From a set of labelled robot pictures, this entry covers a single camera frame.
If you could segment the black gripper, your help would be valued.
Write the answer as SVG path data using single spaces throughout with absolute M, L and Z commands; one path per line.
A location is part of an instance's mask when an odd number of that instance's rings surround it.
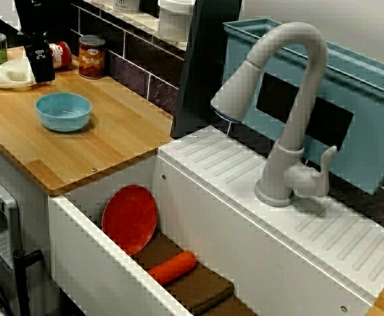
M 47 41 L 42 40 L 49 31 L 47 10 L 49 1 L 15 0 L 20 21 L 24 50 L 37 83 L 55 79 L 55 71 Z

